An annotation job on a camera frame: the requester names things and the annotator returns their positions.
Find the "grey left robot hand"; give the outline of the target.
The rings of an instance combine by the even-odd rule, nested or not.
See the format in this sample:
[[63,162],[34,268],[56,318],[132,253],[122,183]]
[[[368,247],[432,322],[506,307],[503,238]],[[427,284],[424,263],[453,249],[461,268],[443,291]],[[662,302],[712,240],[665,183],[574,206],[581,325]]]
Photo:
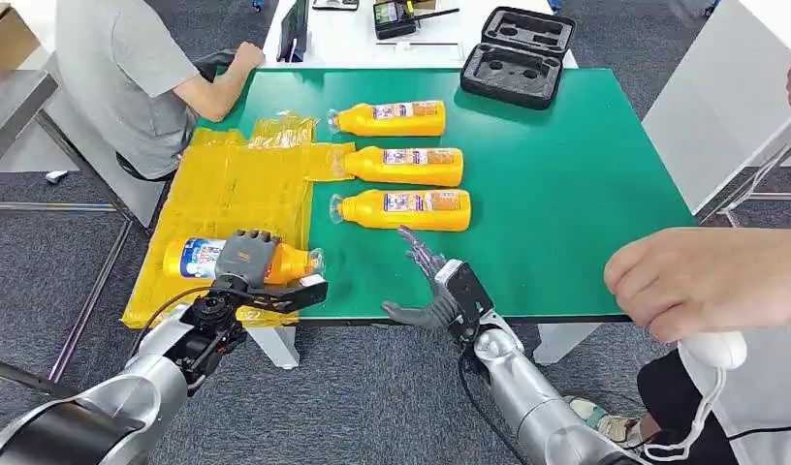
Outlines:
[[248,288],[264,287],[281,239],[265,230],[237,230],[225,241],[215,263],[215,279],[238,278]]

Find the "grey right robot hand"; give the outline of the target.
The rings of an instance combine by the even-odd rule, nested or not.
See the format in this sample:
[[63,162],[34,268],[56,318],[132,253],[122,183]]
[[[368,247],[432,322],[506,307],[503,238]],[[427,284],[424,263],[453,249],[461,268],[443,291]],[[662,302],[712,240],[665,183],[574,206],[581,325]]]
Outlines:
[[406,226],[399,226],[398,234],[409,249],[409,257],[423,272],[432,291],[432,301],[422,308],[403,307],[397,303],[384,301],[381,308],[395,322],[420,327],[445,328],[457,317],[457,304],[450,293],[435,281],[436,274],[446,265],[443,255],[434,254],[427,245]]

